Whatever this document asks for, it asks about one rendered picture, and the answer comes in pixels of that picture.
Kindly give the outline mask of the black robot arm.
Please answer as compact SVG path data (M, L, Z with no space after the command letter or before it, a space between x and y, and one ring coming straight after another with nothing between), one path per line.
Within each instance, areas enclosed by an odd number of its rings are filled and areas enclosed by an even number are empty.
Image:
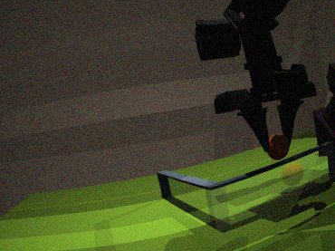
M201 61L236 57L260 51L276 51L271 30L279 24L274 20L290 0L232 0L224 11L225 19L196 20L196 46ZM244 19L239 15L244 13ZM240 38L239 38L240 34ZM262 66L261 66L261 65ZM275 68L266 68L265 63L258 63L257 85L259 95L268 91L281 95L302 93L303 84L307 84L308 75L302 64L292 64L291 69L283 70L281 63L274 63ZM333 94L326 111L321 114L335 130L335 63L329 64L326 75L329 90Z

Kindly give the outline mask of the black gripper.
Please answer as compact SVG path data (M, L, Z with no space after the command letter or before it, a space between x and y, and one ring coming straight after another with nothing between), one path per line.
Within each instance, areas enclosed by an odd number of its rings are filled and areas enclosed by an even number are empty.
M273 93L272 91L268 91L267 95L259 95L257 85L258 63L265 63L266 68L275 68L274 63L282 63L282 57L280 55L277 56L276 51L267 50L247 54L245 59L247 63L244 63L244 68L249 70L253 88L249 88L250 92L247 89L242 89L216 95L215 113L240 109L240 112L237 112L237 116L244 117L261 143L264 152L269 152L270 143L265 119L267 107L263 108L262 103L280 100L281 105L277 106L277 108L282 125L282 133L291 145L296 112L304 102L301 99L317 96L315 85L312 81L308 81L307 84L303 84L302 93L296 92L287 96Z

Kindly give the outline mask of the dark brown and orange ball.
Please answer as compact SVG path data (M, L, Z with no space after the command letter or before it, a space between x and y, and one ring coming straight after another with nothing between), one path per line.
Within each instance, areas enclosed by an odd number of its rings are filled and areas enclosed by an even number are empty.
M290 149L290 144L287 138L283 136L282 134L273 135L269 139L270 143L270 149L268 153L268 156L272 159L283 159Z

